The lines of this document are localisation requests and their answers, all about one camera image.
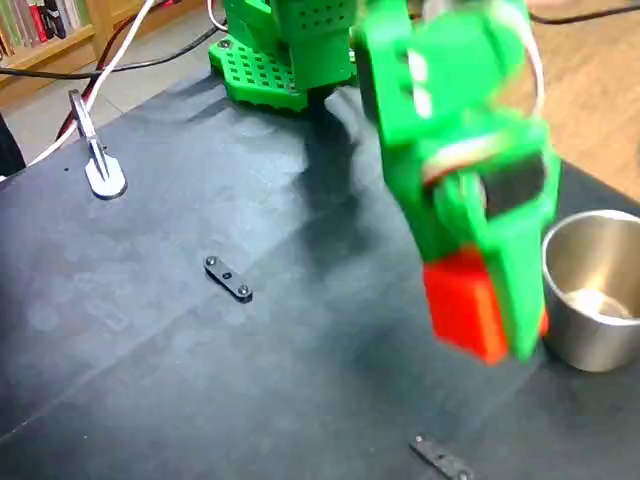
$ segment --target wire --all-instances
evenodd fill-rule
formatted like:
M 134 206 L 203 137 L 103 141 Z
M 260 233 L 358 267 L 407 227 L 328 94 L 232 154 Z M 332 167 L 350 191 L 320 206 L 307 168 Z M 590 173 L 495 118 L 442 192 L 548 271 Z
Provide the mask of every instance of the wire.
M 96 85 L 93 91 L 91 92 L 91 95 L 89 95 L 89 99 L 87 100 L 87 111 L 91 111 L 91 108 L 93 108 L 93 104 L 95 103 L 96 98 L 98 97 L 98 92 L 100 91 L 102 84 L 105 82 L 107 77 L 111 74 L 111 72 L 115 69 L 118 62 L 122 60 L 122 57 L 126 53 L 129 46 L 131 45 L 131 42 L 133 42 L 133 38 L 136 36 L 136 33 L 138 32 L 140 25 L 142 25 L 142 21 L 147 16 L 147 13 L 149 13 L 149 10 L 151 10 L 151 7 L 153 7 L 154 2 L 155 0 L 145 0 L 144 5 L 138 12 L 137 17 L 133 22 L 133 25 L 131 26 L 131 30 L 129 30 L 129 33 L 127 33 L 127 36 L 125 37 L 124 42 L 116 52 L 111 62 L 109 62 L 109 65 L 107 65 L 107 68 L 105 68 L 104 71 L 98 77 Z M 67 131 L 64 133 L 64 135 L 62 135 L 62 137 L 56 140 L 44 152 L 42 152 L 40 155 L 38 155 L 38 157 L 36 157 L 36 159 L 32 162 L 32 165 L 44 160 L 53 152 L 55 152 L 58 148 L 60 148 L 60 146 L 62 146 L 62 144 L 64 144 L 64 142 L 66 142 L 71 137 L 71 135 L 76 130 L 76 128 L 77 128 L 77 123 L 73 122 L 71 124 L 71 127 L 67 129 Z
M 160 2 L 159 4 L 154 5 L 153 7 L 151 7 L 151 10 L 149 10 L 149 13 L 151 14 L 151 13 L 157 11 L 161 7 L 171 6 L 171 5 L 175 5 L 173 3 L 173 0 L 164 0 L 164 1 Z M 98 59 L 98 63 L 96 64 L 96 70 L 102 70 L 104 68 L 105 64 L 107 63 L 107 59 L 109 58 L 109 54 L 111 53 L 111 49 L 113 48 L 113 44 L 118 39 L 120 34 L 129 25 L 131 25 L 131 23 L 135 19 L 136 19 L 136 16 L 135 15 L 131 15 L 126 20 L 121 22 L 120 25 L 118 26 L 118 28 L 116 28 L 116 30 L 111 35 L 111 38 L 109 38 L 109 41 L 107 42 L 107 44 L 105 45 L 104 49 L 102 50 L 102 53 L 100 54 L 100 58 Z M 89 95 L 91 95 L 91 91 L 93 90 L 93 87 L 96 84 L 96 80 L 97 80 L 97 77 L 91 77 L 91 80 L 89 80 L 89 83 L 87 83 L 87 86 L 84 87 L 84 90 L 82 91 L 82 98 L 84 99 L 85 102 L 87 101 L 87 98 L 89 98 Z M 58 130 L 58 133 L 56 135 L 56 140 L 59 139 L 62 135 L 64 135 L 64 132 L 67 131 L 67 129 L 71 125 L 71 122 L 73 122 L 73 112 L 71 110 L 69 110 L 69 113 L 65 117 L 64 121 L 62 122 L 62 125 L 60 126 L 60 129 Z
M 613 15 L 620 15 L 622 13 L 630 13 L 640 10 L 640 5 L 628 5 L 626 7 L 611 8 L 608 10 L 601 10 L 598 12 L 584 13 L 581 15 L 575 15 L 573 17 L 563 18 L 545 18 L 536 15 L 535 13 L 529 13 L 531 20 L 543 25 L 569 25 L 572 23 L 588 22 L 590 20 L 597 20 L 600 18 L 611 17 Z
M 229 29 L 227 27 L 225 27 L 223 24 L 221 24 L 220 22 L 218 22 L 216 20 L 215 15 L 213 14 L 213 2 L 215 0 L 205 0 L 205 2 L 207 2 L 207 10 L 209 10 L 209 18 L 211 19 L 211 23 L 213 23 L 213 25 L 218 29 L 218 30 L 222 30 L 223 32 L 228 32 Z
M 156 65 L 162 65 L 163 63 L 175 60 L 182 55 L 189 53 L 194 48 L 198 47 L 206 40 L 211 38 L 218 30 L 211 28 L 205 33 L 200 35 L 196 40 L 187 45 L 186 47 L 178 50 L 175 53 L 166 55 L 164 57 L 155 58 L 153 60 L 147 60 L 144 62 L 135 62 L 121 65 L 113 69 L 114 72 L 129 72 L 131 70 L 139 70 L 141 68 L 154 67 Z M 0 75 L 12 75 L 16 77 L 34 77 L 34 78 L 50 78 L 53 80 L 88 80 L 90 78 L 99 77 L 104 73 L 106 69 L 97 69 L 92 72 L 86 73 L 55 73 L 55 72 L 36 72 L 31 70 L 21 70 L 13 68 L 0 68 Z
M 545 99 L 544 66 L 531 26 L 520 10 L 504 0 L 493 0 L 490 8 L 492 17 L 512 29 L 527 51 L 536 79 L 536 100 L 532 115 L 540 115 Z M 423 181 L 425 184 L 431 184 L 448 172 L 482 162 L 501 151 L 505 144 L 505 138 L 498 133 L 447 145 L 437 151 L 422 167 Z
M 529 63 L 533 69 L 536 81 L 536 100 L 533 105 L 532 115 L 540 115 L 544 107 L 546 94 L 544 65 L 542 63 L 538 44 L 533 36 L 533 31 L 531 30 L 531 25 L 520 10 L 512 4 L 498 0 L 493 5 L 494 8 L 492 9 L 492 14 L 494 18 L 511 28 L 516 35 L 518 35 L 520 42 L 522 42 L 525 50 L 527 51 Z

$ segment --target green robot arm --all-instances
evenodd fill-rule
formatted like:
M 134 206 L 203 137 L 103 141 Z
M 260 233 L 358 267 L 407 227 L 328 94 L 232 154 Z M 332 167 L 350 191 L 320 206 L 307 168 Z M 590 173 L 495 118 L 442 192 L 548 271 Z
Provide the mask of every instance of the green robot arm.
M 385 182 L 425 266 L 436 335 L 487 363 L 544 331 L 540 237 L 560 160 L 545 123 L 496 108 L 531 53 L 524 0 L 468 0 L 414 27 L 406 0 L 228 0 L 209 51 L 239 101 L 300 111 L 356 73 Z
M 358 74 L 379 128 L 385 181 L 425 263 L 434 326 L 459 324 L 436 333 L 488 359 L 486 344 L 499 341 L 485 327 L 497 322 L 493 336 L 503 335 L 505 353 L 527 359 L 544 329 L 540 237 L 555 212 L 560 161 L 541 119 L 492 106 L 521 70 L 524 48 L 494 15 L 499 2 L 468 3 L 416 29 L 403 1 L 373 4 L 356 33 Z M 526 15 L 524 2 L 509 5 Z M 477 269 L 451 274 L 469 249 L 479 252 L 490 288 Z M 484 307 L 480 314 L 477 305 L 451 308 L 451 298 L 440 298 L 447 291 L 460 304 L 480 303 L 478 292 L 488 292 L 497 315 Z

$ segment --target metal cup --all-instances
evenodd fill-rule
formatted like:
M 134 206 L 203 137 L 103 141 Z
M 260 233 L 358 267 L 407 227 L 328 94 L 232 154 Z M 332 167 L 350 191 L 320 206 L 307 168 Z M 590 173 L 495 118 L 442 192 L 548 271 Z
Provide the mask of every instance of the metal cup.
M 640 219 L 615 210 L 571 216 L 545 237 L 542 262 L 552 351 L 588 372 L 640 354 Z

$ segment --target gray table surface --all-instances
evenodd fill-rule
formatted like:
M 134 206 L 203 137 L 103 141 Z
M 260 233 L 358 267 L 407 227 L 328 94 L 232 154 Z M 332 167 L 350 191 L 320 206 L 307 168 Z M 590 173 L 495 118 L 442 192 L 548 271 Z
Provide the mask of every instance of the gray table surface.
M 438 478 L 418 433 L 480 479 L 638 476 L 639 365 L 486 369 L 432 338 L 357 92 L 298 117 L 203 74 L 99 133 L 122 198 L 81 144 L 0 184 L 0 479 Z M 640 212 L 568 167 L 560 215 L 587 208 Z

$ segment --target black metal plate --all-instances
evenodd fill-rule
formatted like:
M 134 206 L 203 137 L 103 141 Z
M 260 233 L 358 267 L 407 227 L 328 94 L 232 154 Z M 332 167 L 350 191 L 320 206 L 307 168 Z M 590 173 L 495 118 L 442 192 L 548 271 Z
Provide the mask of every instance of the black metal plate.
M 253 299 L 253 291 L 249 288 L 249 285 L 219 257 L 212 255 L 205 258 L 204 268 L 236 300 L 247 303 Z
M 447 480 L 474 480 L 471 469 L 433 440 L 417 436 L 411 449 L 425 462 L 435 467 Z

